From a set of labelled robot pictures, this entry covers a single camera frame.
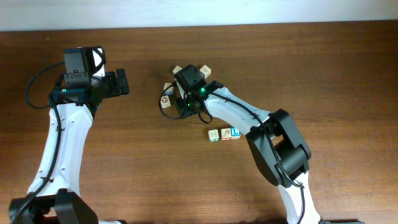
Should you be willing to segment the wooden block carrot drawing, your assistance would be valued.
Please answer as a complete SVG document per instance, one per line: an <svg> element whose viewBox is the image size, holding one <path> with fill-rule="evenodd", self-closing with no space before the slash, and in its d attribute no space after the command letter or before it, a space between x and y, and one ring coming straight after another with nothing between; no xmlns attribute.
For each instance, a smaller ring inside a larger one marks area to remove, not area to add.
<svg viewBox="0 0 398 224"><path fill-rule="evenodd" d="M230 140L231 139L231 128L221 129L220 137L221 137L222 141Z"/></svg>

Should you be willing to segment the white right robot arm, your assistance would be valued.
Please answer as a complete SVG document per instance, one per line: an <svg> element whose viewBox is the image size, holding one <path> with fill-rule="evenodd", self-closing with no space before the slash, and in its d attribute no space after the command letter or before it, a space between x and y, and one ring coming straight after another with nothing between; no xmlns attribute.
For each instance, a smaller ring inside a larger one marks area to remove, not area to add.
<svg viewBox="0 0 398 224"><path fill-rule="evenodd" d="M217 81L175 82L185 108L203 110L245 135L259 172L279 189L288 223L321 223L308 186L311 151L288 112L256 108Z"/></svg>

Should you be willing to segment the wooden block green A side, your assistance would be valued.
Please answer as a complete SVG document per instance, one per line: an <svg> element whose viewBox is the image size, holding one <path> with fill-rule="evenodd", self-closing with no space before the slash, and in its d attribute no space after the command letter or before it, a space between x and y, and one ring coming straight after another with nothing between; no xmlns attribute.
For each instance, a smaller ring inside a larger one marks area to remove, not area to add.
<svg viewBox="0 0 398 224"><path fill-rule="evenodd" d="M217 142L220 140L220 135L217 129L211 129L208 131L208 137L210 142Z"/></svg>

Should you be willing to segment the wooden block blue L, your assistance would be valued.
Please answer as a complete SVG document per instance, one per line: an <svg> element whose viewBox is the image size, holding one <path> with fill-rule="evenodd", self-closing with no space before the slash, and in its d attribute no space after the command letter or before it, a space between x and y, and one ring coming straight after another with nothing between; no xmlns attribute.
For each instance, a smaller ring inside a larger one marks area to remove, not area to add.
<svg viewBox="0 0 398 224"><path fill-rule="evenodd" d="M241 132L235 127L231 127L231 139L239 139L241 137Z"/></svg>

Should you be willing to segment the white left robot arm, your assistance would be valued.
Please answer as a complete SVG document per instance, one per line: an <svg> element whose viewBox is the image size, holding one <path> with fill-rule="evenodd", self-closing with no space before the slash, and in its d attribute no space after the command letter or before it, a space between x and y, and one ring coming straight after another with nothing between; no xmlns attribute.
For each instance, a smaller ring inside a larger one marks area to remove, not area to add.
<svg viewBox="0 0 398 224"><path fill-rule="evenodd" d="M50 99L50 127L44 154L28 194L55 195L59 189L80 193L80 168L88 131L105 98L129 93L124 69L94 75L82 86L56 86Z"/></svg>

